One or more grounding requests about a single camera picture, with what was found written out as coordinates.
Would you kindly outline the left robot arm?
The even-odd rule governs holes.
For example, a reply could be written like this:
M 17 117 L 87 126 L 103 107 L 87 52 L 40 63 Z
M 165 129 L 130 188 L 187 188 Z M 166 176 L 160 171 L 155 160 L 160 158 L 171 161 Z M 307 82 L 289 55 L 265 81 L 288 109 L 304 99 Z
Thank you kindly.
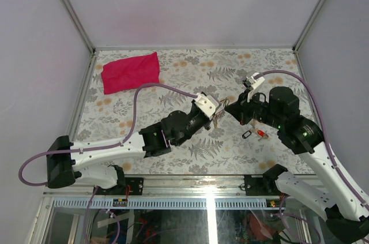
M 78 182 L 121 194 L 126 188 L 122 167 L 114 163 L 103 166 L 104 162 L 170 153 L 172 147 L 182 145 L 200 129 L 208 129 L 218 107 L 218 102 L 195 99 L 188 114 L 173 111 L 160 122 L 133 133 L 127 141 L 71 142 L 69 136 L 60 136 L 48 149 L 47 187 L 60 189 Z

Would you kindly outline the large metal keyring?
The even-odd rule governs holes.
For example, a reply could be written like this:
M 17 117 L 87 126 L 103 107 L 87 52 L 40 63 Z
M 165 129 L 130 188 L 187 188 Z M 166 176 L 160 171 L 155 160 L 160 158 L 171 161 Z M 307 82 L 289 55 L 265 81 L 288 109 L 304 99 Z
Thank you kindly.
M 212 120 L 213 122 L 213 126 L 215 129 L 218 128 L 219 125 L 219 121 L 223 118 L 223 116 L 225 115 L 225 107 L 229 105 L 229 98 L 224 98 L 222 100 L 220 100 L 220 107 L 217 109 L 217 111 L 215 112 L 215 116 Z

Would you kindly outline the key with black tag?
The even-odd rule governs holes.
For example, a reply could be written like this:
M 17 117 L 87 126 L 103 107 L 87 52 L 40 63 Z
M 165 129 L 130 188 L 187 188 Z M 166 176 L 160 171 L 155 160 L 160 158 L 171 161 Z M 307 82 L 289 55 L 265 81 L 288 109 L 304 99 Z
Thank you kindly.
M 249 129 L 247 130 L 245 133 L 242 134 L 242 138 L 243 139 L 247 139 L 249 138 L 250 136 L 252 136 L 254 133 L 254 130 L 253 129 Z

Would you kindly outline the key with red tag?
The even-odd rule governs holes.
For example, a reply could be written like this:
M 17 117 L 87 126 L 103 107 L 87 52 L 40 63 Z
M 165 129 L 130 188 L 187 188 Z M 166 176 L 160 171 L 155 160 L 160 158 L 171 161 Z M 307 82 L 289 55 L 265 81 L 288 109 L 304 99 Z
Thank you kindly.
M 257 130 L 256 132 L 257 135 L 259 136 L 258 141 L 267 140 L 269 138 L 269 135 L 262 130 Z

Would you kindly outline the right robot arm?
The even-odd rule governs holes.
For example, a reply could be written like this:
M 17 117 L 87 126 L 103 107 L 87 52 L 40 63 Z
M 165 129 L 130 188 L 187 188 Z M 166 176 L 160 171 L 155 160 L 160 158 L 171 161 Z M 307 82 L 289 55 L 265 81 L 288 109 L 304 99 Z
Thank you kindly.
M 239 95 L 236 102 L 225 107 L 241 125 L 256 120 L 277 129 L 279 140 L 298 155 L 318 176 L 325 187 L 320 191 L 301 181 L 285 167 L 276 164 L 263 174 L 263 189 L 268 194 L 282 192 L 317 213 L 331 233 L 344 243 L 354 243 L 368 235 L 368 195 L 356 183 L 350 190 L 340 177 L 338 160 L 329 153 L 318 125 L 302 116 L 299 98 L 287 87 L 275 87 L 268 101 L 261 100 L 263 93 L 251 99 L 248 91 Z M 363 194 L 362 198 L 354 193 Z

